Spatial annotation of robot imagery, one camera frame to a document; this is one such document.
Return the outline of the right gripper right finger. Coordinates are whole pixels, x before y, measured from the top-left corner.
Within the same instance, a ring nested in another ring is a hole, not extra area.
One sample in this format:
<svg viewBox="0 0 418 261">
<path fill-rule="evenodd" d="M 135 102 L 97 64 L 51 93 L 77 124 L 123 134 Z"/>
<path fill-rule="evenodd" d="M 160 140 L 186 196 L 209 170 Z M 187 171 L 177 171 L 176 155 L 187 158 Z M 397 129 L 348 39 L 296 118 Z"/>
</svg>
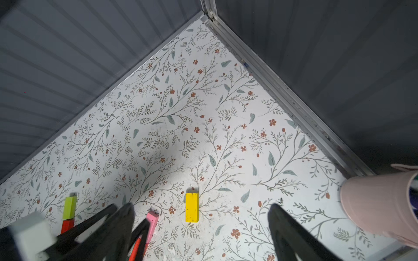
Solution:
<svg viewBox="0 0 418 261">
<path fill-rule="evenodd" d="M 340 260 L 276 203 L 268 212 L 268 224 L 279 261 Z"/>
</svg>

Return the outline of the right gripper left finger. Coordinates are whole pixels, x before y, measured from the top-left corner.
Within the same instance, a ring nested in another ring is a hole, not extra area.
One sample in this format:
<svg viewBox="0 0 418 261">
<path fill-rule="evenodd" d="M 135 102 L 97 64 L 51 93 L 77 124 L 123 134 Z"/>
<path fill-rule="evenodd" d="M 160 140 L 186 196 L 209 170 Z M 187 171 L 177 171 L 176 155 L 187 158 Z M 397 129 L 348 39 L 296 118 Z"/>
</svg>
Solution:
<svg viewBox="0 0 418 261">
<path fill-rule="evenodd" d="M 112 214 L 100 228 L 75 249 L 66 253 L 63 261 L 124 261 L 130 248 L 134 207 L 125 204 Z"/>
</svg>

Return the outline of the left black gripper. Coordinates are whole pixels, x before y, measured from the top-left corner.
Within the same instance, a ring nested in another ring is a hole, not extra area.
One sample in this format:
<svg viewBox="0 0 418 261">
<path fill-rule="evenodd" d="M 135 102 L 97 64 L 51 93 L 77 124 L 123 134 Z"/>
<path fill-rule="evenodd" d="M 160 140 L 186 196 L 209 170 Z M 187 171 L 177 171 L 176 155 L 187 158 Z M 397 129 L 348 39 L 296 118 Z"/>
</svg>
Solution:
<svg viewBox="0 0 418 261">
<path fill-rule="evenodd" d="M 62 261 L 66 253 L 84 242 L 119 209 L 111 204 L 58 236 L 51 234 L 48 224 L 39 213 L 19 219 L 1 229 L 1 260 L 38 261 L 43 258 L 47 261 Z M 137 261 L 143 260 L 149 227 L 150 223 L 147 219 L 144 219 L 137 227 L 133 225 L 129 250 L 136 240 L 141 238 L 136 256 Z"/>
</svg>

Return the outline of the long red block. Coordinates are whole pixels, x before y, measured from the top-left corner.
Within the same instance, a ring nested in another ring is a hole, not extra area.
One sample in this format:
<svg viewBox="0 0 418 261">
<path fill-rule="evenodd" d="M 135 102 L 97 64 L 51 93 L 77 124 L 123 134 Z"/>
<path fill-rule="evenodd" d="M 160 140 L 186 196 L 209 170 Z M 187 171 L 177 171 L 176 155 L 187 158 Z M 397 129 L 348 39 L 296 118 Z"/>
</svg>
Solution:
<svg viewBox="0 0 418 261">
<path fill-rule="evenodd" d="M 63 220 L 61 234 L 64 234 L 68 230 L 72 229 L 74 227 L 74 224 L 74 219 Z"/>
</svg>

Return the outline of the lime green block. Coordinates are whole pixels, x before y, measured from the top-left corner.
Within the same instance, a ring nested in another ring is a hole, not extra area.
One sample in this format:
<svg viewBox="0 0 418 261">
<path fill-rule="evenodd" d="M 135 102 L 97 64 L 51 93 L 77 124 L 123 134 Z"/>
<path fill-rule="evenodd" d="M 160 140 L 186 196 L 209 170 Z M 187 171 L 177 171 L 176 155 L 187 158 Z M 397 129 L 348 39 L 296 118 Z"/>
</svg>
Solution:
<svg viewBox="0 0 418 261">
<path fill-rule="evenodd" d="M 63 220 L 72 220 L 75 217 L 77 196 L 70 196 L 65 199 L 63 209 Z"/>
</svg>

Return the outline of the pink block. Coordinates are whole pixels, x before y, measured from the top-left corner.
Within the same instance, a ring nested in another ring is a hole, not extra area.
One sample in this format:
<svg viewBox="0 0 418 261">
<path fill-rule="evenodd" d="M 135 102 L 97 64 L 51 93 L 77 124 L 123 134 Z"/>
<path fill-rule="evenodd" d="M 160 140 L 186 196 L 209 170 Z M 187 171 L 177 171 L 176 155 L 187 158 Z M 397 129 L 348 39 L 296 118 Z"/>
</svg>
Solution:
<svg viewBox="0 0 418 261">
<path fill-rule="evenodd" d="M 149 227 L 149 231 L 148 231 L 148 235 L 147 235 L 147 241 L 146 244 L 149 244 L 152 236 L 154 234 L 155 228 L 157 226 L 158 220 L 159 220 L 159 215 L 153 211 L 150 211 L 147 214 L 147 220 L 150 223 L 150 227 Z"/>
</svg>

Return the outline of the yellow block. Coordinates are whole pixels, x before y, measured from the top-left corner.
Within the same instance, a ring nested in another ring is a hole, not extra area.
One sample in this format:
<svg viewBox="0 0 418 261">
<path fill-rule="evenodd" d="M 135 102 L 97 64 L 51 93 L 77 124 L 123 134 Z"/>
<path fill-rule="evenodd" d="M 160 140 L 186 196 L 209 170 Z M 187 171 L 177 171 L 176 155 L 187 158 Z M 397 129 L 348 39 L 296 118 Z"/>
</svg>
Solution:
<svg viewBox="0 0 418 261">
<path fill-rule="evenodd" d="M 187 223 L 199 222 L 199 194 L 198 193 L 186 194 L 186 222 Z"/>
</svg>

